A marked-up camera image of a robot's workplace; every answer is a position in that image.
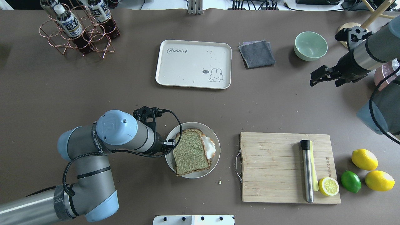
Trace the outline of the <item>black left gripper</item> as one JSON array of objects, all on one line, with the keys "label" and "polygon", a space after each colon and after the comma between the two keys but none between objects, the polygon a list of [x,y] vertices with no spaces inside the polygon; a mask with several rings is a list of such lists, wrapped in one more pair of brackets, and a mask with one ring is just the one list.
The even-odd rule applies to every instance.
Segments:
[{"label": "black left gripper", "polygon": [[137,155],[167,155],[171,153],[171,147],[174,147],[176,143],[175,140],[164,140],[156,131],[156,118],[167,112],[171,111],[147,106],[133,112],[138,128],[136,137],[144,137],[143,144],[133,149]]}]

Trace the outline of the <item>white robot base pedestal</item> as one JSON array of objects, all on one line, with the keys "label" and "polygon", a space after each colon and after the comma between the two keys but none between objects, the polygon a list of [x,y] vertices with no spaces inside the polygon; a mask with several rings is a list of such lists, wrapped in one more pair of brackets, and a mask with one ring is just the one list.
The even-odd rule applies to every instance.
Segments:
[{"label": "white robot base pedestal", "polygon": [[159,215],[153,225],[235,225],[234,215]]}]

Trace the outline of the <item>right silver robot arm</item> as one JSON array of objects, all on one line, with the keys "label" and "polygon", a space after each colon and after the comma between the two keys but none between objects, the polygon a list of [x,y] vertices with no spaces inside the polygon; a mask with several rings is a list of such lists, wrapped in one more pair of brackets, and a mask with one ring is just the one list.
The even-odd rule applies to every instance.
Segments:
[{"label": "right silver robot arm", "polygon": [[[336,35],[347,42],[348,53],[332,68],[323,65],[311,73],[310,85],[335,81],[336,87],[360,81],[373,70],[382,71],[384,65],[399,60],[399,22],[395,17],[376,33],[354,26],[343,28]],[[399,140],[399,68],[382,79],[375,80],[376,88],[369,101],[358,111],[357,117],[371,130],[395,141]]]}]

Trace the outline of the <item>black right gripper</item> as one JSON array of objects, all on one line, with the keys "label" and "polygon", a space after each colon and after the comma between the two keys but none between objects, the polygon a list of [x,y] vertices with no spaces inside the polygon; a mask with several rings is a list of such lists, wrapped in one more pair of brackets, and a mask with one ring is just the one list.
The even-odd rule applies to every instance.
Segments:
[{"label": "black right gripper", "polygon": [[311,87],[317,83],[332,80],[336,80],[335,86],[340,87],[346,83],[356,83],[368,75],[368,71],[356,62],[354,50],[360,47],[364,40],[372,35],[372,32],[358,26],[352,27],[349,31],[342,31],[341,34],[336,33],[334,38],[337,41],[347,41],[348,53],[339,59],[336,66],[328,68],[323,65],[311,72],[309,81]]}]

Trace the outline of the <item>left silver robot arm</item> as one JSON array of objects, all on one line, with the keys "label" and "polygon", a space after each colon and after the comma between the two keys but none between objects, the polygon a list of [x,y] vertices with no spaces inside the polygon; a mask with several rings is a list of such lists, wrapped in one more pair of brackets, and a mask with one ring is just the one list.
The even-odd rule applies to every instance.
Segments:
[{"label": "left silver robot arm", "polygon": [[163,140],[157,117],[170,110],[142,107],[128,114],[105,112],[97,121],[63,133],[57,143],[68,161],[62,184],[1,205],[2,225],[49,225],[84,215],[89,222],[112,216],[119,208],[109,155],[130,153],[163,157],[179,143]]}]

